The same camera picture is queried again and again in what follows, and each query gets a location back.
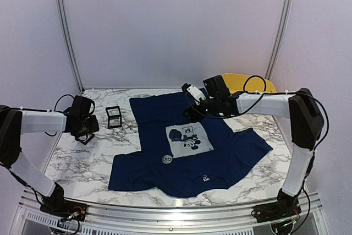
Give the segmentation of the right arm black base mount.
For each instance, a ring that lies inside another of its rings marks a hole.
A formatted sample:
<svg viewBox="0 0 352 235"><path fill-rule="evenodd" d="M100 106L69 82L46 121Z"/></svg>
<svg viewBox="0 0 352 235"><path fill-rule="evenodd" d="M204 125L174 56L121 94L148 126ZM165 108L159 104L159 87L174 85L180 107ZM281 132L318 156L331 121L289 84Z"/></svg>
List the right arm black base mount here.
<svg viewBox="0 0 352 235"><path fill-rule="evenodd" d="M297 194L291 196L280 189L275 202L254 206L251 216L256 219L257 223L298 216L301 213L298 201L301 191L302 189Z"/></svg>

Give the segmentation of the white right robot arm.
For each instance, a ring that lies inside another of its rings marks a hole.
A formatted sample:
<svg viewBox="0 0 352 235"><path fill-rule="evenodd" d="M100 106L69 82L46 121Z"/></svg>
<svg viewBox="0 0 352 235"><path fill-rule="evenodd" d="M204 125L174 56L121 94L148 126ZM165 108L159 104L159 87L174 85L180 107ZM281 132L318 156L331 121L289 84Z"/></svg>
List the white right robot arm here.
<svg viewBox="0 0 352 235"><path fill-rule="evenodd" d="M289 119L293 150L287 177L273 203L254 207L259 222L287 217L299 212L298 197L314 165L317 146L328 133L329 121L322 104L307 88L298 91L249 91L246 86L232 93L224 77L216 75L203 81L205 91L185 83L181 89L194 102L184 111L191 121L226 119L245 114L261 114Z"/></svg>

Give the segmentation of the round blue brooch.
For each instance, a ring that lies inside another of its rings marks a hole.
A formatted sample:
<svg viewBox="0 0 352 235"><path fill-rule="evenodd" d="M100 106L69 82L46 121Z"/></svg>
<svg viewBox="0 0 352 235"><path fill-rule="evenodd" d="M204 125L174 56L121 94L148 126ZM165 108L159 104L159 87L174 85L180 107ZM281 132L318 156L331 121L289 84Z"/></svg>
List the round blue brooch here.
<svg viewBox="0 0 352 235"><path fill-rule="evenodd" d="M170 164L173 161L173 157L171 155L164 155L161 161L163 164Z"/></svg>

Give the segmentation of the navy blue printed t-shirt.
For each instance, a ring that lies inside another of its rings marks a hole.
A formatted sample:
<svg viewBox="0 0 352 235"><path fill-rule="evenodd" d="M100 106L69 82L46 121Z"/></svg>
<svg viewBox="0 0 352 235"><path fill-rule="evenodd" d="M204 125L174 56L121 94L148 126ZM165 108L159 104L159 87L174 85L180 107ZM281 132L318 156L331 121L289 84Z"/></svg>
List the navy blue printed t-shirt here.
<svg viewBox="0 0 352 235"><path fill-rule="evenodd" d="M234 132L223 120L186 119L183 112L189 104L181 92L129 102L141 150L114 157L109 190L158 188L169 196L191 198L230 188L271 151L251 128ZM164 155L173 161L163 164Z"/></svg>

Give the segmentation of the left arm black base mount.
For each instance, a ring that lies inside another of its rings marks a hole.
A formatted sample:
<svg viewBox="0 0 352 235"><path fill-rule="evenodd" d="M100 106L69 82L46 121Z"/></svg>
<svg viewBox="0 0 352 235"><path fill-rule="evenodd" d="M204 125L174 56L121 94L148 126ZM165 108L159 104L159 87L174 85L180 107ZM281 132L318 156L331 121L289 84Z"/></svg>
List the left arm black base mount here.
<svg viewBox="0 0 352 235"><path fill-rule="evenodd" d="M69 220L69 216L78 220L84 221L87 212L87 205L84 203L67 200L64 198L64 189L55 183L53 193L50 196L41 196L40 210L42 212L62 217Z"/></svg>

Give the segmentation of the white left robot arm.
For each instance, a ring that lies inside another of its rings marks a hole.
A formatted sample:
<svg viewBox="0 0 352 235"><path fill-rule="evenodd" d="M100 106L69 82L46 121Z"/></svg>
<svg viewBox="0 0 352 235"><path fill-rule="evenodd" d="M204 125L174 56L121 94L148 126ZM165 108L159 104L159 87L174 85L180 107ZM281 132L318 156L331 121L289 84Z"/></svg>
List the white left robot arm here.
<svg viewBox="0 0 352 235"><path fill-rule="evenodd" d="M83 213L84 205L69 202L63 187L46 176L30 151L39 152L45 144L44 133L68 134L87 144L99 131L94 114L95 102L84 96L73 97L64 111L40 110L1 105L1 165L23 186L34 191L41 210L58 216Z"/></svg>

